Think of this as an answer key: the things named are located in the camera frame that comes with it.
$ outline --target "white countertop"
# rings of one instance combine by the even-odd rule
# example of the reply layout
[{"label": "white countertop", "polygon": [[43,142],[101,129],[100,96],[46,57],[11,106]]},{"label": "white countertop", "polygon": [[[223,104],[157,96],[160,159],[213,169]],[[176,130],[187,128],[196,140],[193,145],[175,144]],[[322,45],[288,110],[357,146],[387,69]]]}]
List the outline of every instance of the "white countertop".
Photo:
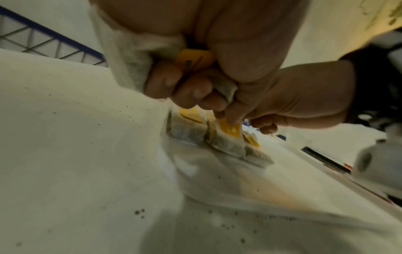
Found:
[{"label": "white countertop", "polygon": [[400,253],[401,235],[186,198],[155,159],[168,104],[107,68],[0,50],[0,253]]}]

